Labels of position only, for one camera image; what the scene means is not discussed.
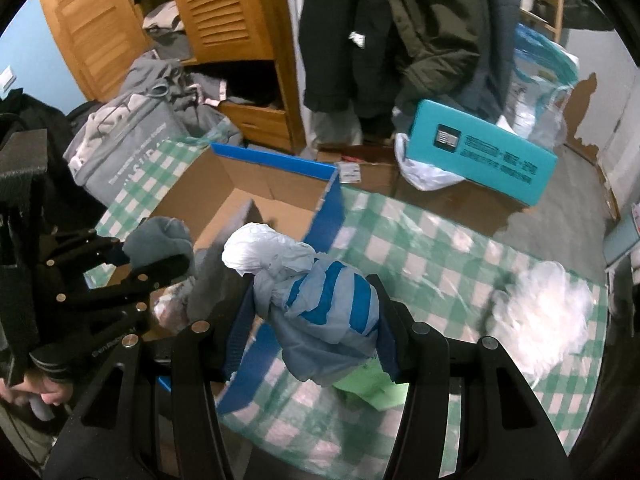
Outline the person's hand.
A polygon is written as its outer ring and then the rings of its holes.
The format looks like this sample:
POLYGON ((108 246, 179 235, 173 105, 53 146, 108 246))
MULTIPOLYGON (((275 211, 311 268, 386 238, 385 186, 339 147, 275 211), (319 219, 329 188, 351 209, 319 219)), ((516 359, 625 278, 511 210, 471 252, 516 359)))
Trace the person's hand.
POLYGON ((39 396, 47 405, 61 405, 67 403, 74 393, 74 386, 69 382, 54 382, 36 370, 27 372, 20 384, 10 387, 1 379, 0 385, 1 399, 15 405, 24 405, 31 396, 39 396))

